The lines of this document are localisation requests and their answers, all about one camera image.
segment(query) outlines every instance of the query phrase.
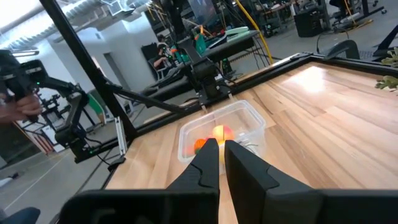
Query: wooden tabletop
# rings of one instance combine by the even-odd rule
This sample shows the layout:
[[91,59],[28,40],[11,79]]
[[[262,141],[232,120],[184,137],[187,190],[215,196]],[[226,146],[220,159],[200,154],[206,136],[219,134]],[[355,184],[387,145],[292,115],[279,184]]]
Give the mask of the wooden tabletop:
[[[375,89],[378,78],[312,62],[234,99],[247,100],[266,120],[261,157],[288,175],[316,189],[396,189],[398,96]],[[107,189],[166,188],[187,166],[177,159],[180,128],[204,114],[134,140]],[[220,190],[220,223],[237,223],[225,175]]]

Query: gray floor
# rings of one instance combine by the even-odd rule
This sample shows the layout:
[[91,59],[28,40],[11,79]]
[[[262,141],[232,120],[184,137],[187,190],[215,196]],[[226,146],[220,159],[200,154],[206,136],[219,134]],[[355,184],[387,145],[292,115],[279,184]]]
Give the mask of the gray floor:
[[[383,0],[380,4],[385,5],[389,13],[382,15],[380,12],[371,16],[374,19],[369,25],[349,32],[351,39],[355,40],[360,49],[377,45],[387,33],[398,24],[398,2],[396,0]],[[320,48],[326,49],[333,44],[344,40],[345,34],[326,35],[320,39]],[[295,28],[283,32],[277,36],[267,39],[270,50],[275,57],[284,58],[296,52],[316,49],[317,37],[300,38]],[[259,56],[256,57],[259,67],[263,67]],[[254,72],[257,70],[256,60],[253,55],[242,58],[232,64],[238,73]],[[181,104],[185,99],[195,96],[194,92],[188,92],[169,100],[169,103]],[[141,125],[146,119],[162,112],[157,108],[135,108],[132,120],[135,126]],[[91,138],[104,141],[116,136],[114,124],[96,131]],[[101,157],[112,157],[108,162],[115,159],[118,149],[105,152]],[[47,224],[53,216],[59,212],[63,203],[73,194],[88,189],[98,189],[108,176],[107,166],[97,157],[89,159],[80,164],[75,164],[73,154],[64,151],[47,157],[38,154],[30,159],[20,162],[14,166],[0,170],[0,177],[21,172],[20,178],[0,189],[0,207],[5,208],[6,213],[12,214],[24,207],[37,207],[41,209],[38,223]]]

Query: yellow cable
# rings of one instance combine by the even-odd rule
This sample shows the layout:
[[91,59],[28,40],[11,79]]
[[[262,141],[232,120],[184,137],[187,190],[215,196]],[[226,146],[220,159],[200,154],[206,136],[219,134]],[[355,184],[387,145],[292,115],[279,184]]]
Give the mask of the yellow cable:
[[251,24],[254,26],[254,28],[259,31],[260,33],[260,38],[262,41],[262,44],[264,44],[264,47],[266,48],[267,54],[269,56],[269,60],[271,62],[271,64],[274,63],[274,60],[272,59],[272,55],[271,52],[269,51],[268,45],[266,40],[264,39],[264,37],[262,36],[261,30],[259,29],[259,27],[257,26],[256,22],[254,22],[253,18],[249,15],[249,13],[247,12],[247,10],[245,10],[245,8],[242,6],[241,2],[239,0],[236,0],[236,4],[238,4],[239,8],[243,11],[243,13],[246,15],[246,17],[250,20]]

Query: clear plastic container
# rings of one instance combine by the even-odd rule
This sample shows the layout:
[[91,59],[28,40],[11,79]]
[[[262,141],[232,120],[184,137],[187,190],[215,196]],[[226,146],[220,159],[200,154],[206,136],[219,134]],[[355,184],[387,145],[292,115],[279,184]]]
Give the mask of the clear plastic container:
[[220,126],[222,136],[233,138],[257,156],[264,153],[266,121],[246,100],[239,100],[182,126],[178,142],[179,161],[186,164],[192,161],[198,139],[216,138],[220,148],[220,174],[224,173],[224,141],[218,138],[217,132]]

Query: ceiling duct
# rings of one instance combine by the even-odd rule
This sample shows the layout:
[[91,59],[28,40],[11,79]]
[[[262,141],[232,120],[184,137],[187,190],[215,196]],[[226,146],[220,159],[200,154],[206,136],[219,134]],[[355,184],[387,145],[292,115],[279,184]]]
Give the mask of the ceiling duct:
[[[62,8],[68,20],[85,15],[102,5],[100,0],[81,0]],[[0,49],[26,49],[58,30],[46,11],[21,23],[2,36]]]

